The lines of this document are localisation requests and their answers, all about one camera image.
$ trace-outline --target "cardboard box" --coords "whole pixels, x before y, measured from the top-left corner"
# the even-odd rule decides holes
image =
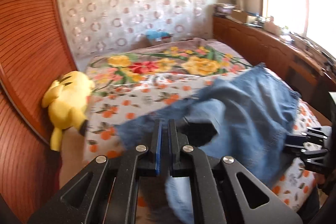
[[[240,10],[232,10],[231,12],[231,17],[242,23],[246,23],[248,15],[249,14],[247,12],[240,11]]]

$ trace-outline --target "blue object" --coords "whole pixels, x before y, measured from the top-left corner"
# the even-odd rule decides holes
[[[169,33],[167,32],[157,32],[157,31],[152,31],[152,30],[147,30],[146,31],[146,37],[148,40],[153,40],[161,37],[168,37]]]
[[[157,118],[163,120],[164,128],[168,119],[184,117],[189,122],[211,123],[218,134],[200,148],[216,158],[233,156],[271,187],[293,160],[282,150],[295,122],[300,95],[258,65],[232,81],[216,79],[197,97],[118,126],[125,147],[134,147],[144,133],[151,132]],[[188,178],[169,178],[166,192],[176,215],[189,224],[194,220],[188,185]]]

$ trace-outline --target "bed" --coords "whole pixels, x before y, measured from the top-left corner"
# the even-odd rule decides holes
[[[118,136],[117,125],[144,114],[154,114],[177,100],[190,98],[217,77],[230,80],[250,67],[229,46],[199,38],[93,58],[86,74],[96,85],[91,97],[94,104],[88,110],[85,141],[77,142],[79,147],[84,145],[84,163],[98,155],[113,158],[122,154],[126,148]],[[293,133],[300,134],[307,126],[320,124],[307,104],[300,100]],[[318,149],[316,145],[306,145],[309,150]],[[301,160],[295,159],[272,191],[297,211],[314,186],[313,173],[304,170]],[[137,223],[146,223],[148,218],[149,210],[140,193]]]

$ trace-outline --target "pikachu plush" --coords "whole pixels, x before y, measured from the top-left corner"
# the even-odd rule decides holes
[[[94,82],[86,74],[71,71],[60,81],[55,80],[44,94],[42,107],[48,107],[49,118],[55,127],[50,140],[52,150],[60,150],[63,129],[80,129],[86,120],[87,98],[94,87]]]

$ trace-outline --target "red flower pattern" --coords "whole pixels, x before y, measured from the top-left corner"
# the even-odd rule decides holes
[[[149,72],[157,70],[159,67],[156,66],[155,63],[152,61],[145,61],[145,62],[135,62],[133,63],[133,65],[129,66],[129,68],[133,71],[133,73],[145,75]]]

